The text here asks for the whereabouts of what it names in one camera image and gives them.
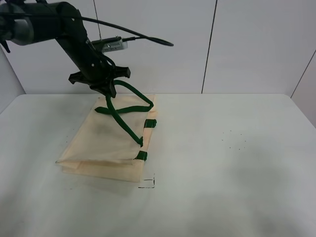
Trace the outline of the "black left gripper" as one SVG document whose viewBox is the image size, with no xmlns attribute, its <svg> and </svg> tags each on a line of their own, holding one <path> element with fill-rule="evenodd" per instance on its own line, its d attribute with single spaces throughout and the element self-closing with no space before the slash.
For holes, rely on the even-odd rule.
<svg viewBox="0 0 316 237">
<path fill-rule="evenodd" d="M 90 89 L 95 90 L 102 95 L 109 95 L 115 98 L 117 95 L 114 79 L 126 77 L 130 78 L 130 69 L 128 67 L 79 67 L 80 71 L 70 74 L 69 82 L 71 84 L 83 83 L 87 84 Z"/>
</svg>

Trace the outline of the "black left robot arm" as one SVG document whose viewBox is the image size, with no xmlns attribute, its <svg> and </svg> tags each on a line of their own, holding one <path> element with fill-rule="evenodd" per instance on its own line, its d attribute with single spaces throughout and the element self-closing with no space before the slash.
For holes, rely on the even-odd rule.
<svg viewBox="0 0 316 237">
<path fill-rule="evenodd" d="M 0 6 L 0 43 L 9 52 L 17 45 L 56 40 L 78 67 L 69 81 L 87 84 L 90 89 L 114 98 L 115 79 L 130 77 L 128 67 L 119 67 L 103 54 L 113 38 L 90 41 L 80 11 L 68 2 L 7 0 Z"/>
</svg>

